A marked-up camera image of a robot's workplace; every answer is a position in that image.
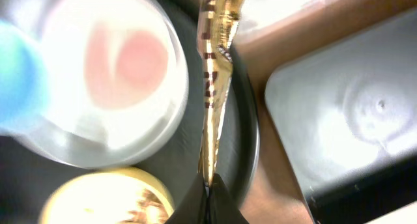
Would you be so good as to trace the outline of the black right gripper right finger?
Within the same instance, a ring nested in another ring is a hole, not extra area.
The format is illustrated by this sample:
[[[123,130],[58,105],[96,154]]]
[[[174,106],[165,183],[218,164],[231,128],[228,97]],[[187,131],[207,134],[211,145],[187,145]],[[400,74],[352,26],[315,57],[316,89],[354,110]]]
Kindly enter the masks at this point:
[[[214,175],[210,187],[208,222],[211,224],[248,224],[219,174]]]

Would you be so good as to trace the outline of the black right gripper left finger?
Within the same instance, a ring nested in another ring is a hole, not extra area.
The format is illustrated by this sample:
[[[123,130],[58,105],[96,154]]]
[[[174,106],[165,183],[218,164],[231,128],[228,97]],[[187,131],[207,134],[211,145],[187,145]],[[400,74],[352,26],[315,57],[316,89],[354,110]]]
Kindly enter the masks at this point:
[[[206,186],[203,175],[198,173],[185,198],[165,224],[204,224],[206,205]]]

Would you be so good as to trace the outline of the food scraps pile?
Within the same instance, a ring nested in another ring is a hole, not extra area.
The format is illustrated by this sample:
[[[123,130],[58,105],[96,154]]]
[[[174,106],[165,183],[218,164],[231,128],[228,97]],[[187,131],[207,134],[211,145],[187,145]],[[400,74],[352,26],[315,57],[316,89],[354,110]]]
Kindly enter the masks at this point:
[[[160,199],[149,189],[143,189],[137,198],[136,208],[128,211],[127,219],[119,223],[163,224],[172,213],[172,207],[166,200]]]

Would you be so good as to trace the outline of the yellow bowl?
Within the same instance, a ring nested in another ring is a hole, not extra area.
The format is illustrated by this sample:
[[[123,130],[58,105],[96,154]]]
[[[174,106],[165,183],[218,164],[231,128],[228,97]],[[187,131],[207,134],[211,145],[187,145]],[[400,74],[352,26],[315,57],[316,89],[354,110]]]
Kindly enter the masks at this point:
[[[46,201],[41,224],[123,224],[136,208],[143,189],[171,204],[171,194],[155,176],[134,167],[89,173],[76,177],[55,190]]]

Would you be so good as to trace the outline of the pink plastic cup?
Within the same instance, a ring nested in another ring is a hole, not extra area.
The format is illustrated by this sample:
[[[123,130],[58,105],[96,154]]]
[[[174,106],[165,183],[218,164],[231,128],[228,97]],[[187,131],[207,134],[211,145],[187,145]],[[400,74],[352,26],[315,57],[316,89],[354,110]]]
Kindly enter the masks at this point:
[[[157,149],[188,97],[179,38],[156,0],[58,0],[42,26],[45,118],[108,150]]]

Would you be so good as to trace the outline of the gold snack wrapper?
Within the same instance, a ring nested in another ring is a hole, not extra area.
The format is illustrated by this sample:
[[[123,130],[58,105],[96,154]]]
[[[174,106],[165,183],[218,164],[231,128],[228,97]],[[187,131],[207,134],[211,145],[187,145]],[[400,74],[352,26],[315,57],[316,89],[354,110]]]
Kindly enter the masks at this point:
[[[212,185],[233,73],[231,45],[244,0],[201,0],[197,50],[203,64],[204,120],[198,172]]]

